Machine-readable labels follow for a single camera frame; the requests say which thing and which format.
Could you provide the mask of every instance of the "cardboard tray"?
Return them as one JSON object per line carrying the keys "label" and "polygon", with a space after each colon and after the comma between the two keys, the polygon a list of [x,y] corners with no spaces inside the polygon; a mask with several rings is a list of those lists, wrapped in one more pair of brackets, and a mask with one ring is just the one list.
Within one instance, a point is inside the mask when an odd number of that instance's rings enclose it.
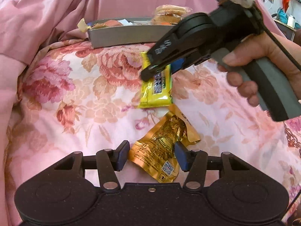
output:
{"label": "cardboard tray", "polygon": [[[115,18],[114,20],[122,19],[135,24],[88,30],[92,47],[157,42],[173,27],[172,25],[150,25],[152,18]],[[94,23],[104,23],[108,20],[98,20]]]}

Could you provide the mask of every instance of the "plastic wrap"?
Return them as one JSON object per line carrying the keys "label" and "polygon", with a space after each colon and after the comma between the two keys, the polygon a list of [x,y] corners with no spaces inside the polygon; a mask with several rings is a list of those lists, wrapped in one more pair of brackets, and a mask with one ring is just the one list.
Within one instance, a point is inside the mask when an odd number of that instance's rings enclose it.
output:
{"label": "plastic wrap", "polygon": [[192,11],[189,7],[181,7],[175,5],[161,5],[156,8],[154,17],[152,19],[153,24],[177,24],[185,15]]}

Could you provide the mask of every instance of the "gripper handle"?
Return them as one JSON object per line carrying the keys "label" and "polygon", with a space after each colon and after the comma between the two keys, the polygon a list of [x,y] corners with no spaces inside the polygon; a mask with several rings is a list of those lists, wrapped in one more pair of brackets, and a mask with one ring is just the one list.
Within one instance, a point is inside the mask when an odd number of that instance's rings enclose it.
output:
{"label": "gripper handle", "polygon": [[228,53],[228,49],[220,48],[211,57],[229,71],[240,73],[244,81],[257,83],[259,104],[262,110],[270,112],[274,121],[285,121],[301,115],[301,104],[289,81],[269,58],[253,60],[242,67],[230,67],[222,61]]}

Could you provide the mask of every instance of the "pink comforter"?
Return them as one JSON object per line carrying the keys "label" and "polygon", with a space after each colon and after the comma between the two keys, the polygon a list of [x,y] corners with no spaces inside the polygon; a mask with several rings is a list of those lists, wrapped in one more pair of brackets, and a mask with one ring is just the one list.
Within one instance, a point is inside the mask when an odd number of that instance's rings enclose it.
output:
{"label": "pink comforter", "polygon": [[[158,109],[134,108],[140,85],[138,53],[150,45],[93,50],[87,41],[68,40],[86,37],[76,29],[82,17],[151,16],[162,4],[188,6],[194,12],[217,6],[215,0],[0,0],[1,226],[20,222],[13,195],[22,182],[75,150],[92,155],[124,139],[132,144],[163,115]],[[258,5],[266,25],[281,34],[262,3]],[[272,122],[228,86],[214,62],[178,72],[173,95],[201,134],[198,148],[210,155],[236,154],[281,182],[294,197],[301,181],[301,118]],[[14,103],[18,105],[12,111]],[[87,178],[97,184],[95,174]],[[152,181],[130,162],[118,178],[121,183]],[[177,180],[184,179],[180,173]],[[209,174],[207,184],[215,179]]]}

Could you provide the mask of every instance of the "human hand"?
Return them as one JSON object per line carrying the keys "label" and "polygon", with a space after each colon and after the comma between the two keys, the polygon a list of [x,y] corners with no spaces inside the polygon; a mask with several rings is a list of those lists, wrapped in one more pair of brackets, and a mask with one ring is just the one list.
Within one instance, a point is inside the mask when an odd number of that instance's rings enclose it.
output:
{"label": "human hand", "polygon": [[[292,41],[274,34],[277,40],[288,50],[294,59],[301,64],[301,47]],[[253,59],[268,57],[287,77],[294,93],[301,99],[301,72],[285,56],[281,49],[266,34],[251,36],[239,44],[231,53],[223,58],[224,63],[229,66],[243,66]],[[227,72],[227,69],[218,65],[218,69]],[[237,72],[228,72],[227,81],[231,86],[237,87],[238,93],[247,98],[248,103],[255,107],[259,104],[257,97],[258,86],[253,81],[243,81]]]}

